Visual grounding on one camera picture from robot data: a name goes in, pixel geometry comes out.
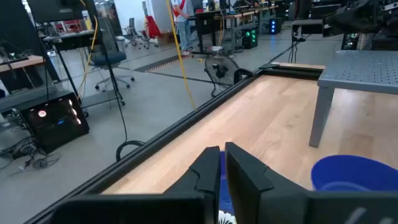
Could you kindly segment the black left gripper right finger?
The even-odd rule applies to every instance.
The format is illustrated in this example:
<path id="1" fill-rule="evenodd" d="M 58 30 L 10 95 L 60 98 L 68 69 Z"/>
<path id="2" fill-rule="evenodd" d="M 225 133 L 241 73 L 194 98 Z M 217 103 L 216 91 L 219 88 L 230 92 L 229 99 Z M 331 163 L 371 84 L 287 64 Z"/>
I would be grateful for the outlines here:
<path id="1" fill-rule="evenodd" d="M 397 170 L 334 155 L 315 163 L 308 190 L 233 142 L 226 176 L 238 223 L 397 223 Z"/>

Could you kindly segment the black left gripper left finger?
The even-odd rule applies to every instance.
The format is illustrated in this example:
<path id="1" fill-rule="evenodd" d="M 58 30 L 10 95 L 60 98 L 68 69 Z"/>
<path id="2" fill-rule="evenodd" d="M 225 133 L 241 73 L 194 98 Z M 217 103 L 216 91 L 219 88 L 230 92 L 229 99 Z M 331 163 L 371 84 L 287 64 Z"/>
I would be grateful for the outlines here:
<path id="1" fill-rule="evenodd" d="M 221 162 L 207 147 L 162 194 L 83 195 L 59 205 L 53 224 L 205 224 L 218 222 Z"/>

